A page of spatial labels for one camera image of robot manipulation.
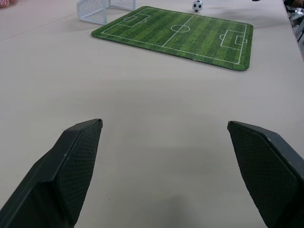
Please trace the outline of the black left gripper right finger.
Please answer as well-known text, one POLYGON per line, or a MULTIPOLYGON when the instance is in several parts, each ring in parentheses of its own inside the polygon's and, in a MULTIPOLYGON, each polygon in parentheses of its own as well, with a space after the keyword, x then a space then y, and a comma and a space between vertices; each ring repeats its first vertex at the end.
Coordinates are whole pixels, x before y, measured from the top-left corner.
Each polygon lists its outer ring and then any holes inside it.
POLYGON ((245 186, 267 228, 304 228, 304 159, 277 133, 229 121, 245 186))

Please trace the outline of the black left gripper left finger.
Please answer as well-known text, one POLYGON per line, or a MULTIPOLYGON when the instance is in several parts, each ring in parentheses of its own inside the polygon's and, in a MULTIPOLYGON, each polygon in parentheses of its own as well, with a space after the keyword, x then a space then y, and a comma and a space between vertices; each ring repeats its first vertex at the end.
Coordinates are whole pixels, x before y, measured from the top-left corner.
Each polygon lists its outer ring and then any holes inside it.
POLYGON ((92 119, 64 130, 0 209, 0 228, 74 228, 93 176, 102 127, 102 119, 92 119))

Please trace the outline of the green soccer field mat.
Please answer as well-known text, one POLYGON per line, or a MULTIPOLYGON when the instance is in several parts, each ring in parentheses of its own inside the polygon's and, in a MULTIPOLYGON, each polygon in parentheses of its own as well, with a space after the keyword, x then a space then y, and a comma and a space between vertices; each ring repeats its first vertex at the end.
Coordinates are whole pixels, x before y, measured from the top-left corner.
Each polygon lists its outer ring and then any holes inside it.
POLYGON ((91 36, 234 71, 250 66, 251 24, 142 6, 91 36))

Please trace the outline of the silver metal clutter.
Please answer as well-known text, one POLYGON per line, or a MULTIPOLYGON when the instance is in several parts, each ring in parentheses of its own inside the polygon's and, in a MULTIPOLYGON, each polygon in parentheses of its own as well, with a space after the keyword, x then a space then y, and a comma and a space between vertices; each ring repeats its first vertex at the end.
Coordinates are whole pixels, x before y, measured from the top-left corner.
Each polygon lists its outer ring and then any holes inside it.
POLYGON ((304 0, 283 0, 298 46, 304 56, 304 0))

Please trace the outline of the white mesh toy goal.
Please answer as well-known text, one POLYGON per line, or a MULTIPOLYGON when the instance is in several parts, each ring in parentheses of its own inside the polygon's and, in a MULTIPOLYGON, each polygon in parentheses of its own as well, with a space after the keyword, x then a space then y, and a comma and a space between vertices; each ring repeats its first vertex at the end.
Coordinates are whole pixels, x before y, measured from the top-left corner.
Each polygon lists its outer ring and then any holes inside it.
POLYGON ((78 18, 84 22, 107 24, 107 9, 135 10, 136 0, 79 0, 76 4, 78 18))

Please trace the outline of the pink patterned object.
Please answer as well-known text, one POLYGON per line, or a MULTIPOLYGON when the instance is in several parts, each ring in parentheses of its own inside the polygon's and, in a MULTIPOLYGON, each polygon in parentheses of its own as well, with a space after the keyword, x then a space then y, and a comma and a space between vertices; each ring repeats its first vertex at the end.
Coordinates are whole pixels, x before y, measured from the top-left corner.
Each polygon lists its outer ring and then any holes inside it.
POLYGON ((0 8, 7 8, 15 5, 19 0, 0 0, 0 8))

